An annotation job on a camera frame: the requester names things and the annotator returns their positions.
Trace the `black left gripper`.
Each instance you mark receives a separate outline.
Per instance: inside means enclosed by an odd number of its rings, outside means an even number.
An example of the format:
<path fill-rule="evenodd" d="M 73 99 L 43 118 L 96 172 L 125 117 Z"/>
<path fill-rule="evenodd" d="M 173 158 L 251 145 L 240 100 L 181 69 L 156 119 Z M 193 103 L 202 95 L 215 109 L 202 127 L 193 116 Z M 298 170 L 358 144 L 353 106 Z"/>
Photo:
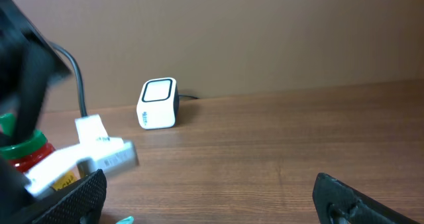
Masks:
<path fill-rule="evenodd" d="M 13 0 L 1 0 L 1 112 L 15 109 L 10 138 L 1 135 L 1 147 L 28 140 L 36 125 L 48 87 L 70 74 L 62 59 Z M 20 200 L 27 192 L 25 173 L 1 156 L 1 190 Z M 47 195 L 54 190 L 48 189 Z"/>

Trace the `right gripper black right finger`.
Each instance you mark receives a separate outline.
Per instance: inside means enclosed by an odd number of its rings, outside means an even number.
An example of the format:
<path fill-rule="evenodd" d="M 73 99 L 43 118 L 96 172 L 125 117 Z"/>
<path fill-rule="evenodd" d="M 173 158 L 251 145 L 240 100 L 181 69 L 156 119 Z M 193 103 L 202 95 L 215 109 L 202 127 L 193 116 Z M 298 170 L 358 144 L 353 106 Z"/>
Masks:
<path fill-rule="evenodd" d="M 324 224 L 418 224 L 326 173 L 317 175 L 312 196 Z"/>

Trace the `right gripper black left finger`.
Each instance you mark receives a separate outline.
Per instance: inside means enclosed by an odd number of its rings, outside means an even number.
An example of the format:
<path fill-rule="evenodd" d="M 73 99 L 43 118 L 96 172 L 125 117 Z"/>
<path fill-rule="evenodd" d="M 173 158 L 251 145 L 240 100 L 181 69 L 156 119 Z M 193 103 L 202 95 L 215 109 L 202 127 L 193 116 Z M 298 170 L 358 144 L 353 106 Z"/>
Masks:
<path fill-rule="evenodd" d="M 1 190 L 1 224 L 98 224 L 107 194 L 107 180 L 102 170 L 78 180 L 41 200 L 28 192 L 20 200 Z"/>

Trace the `teal wet wipes pack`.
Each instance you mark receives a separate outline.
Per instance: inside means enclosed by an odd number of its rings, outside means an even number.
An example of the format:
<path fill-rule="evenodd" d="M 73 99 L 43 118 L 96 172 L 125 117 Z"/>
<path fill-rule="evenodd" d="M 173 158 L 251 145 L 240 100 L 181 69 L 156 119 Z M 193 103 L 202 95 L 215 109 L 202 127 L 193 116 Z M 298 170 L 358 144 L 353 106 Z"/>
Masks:
<path fill-rule="evenodd" d="M 134 217 L 133 216 L 126 217 L 126 218 L 116 222 L 116 224 L 133 224 L 133 223 L 134 223 Z"/>

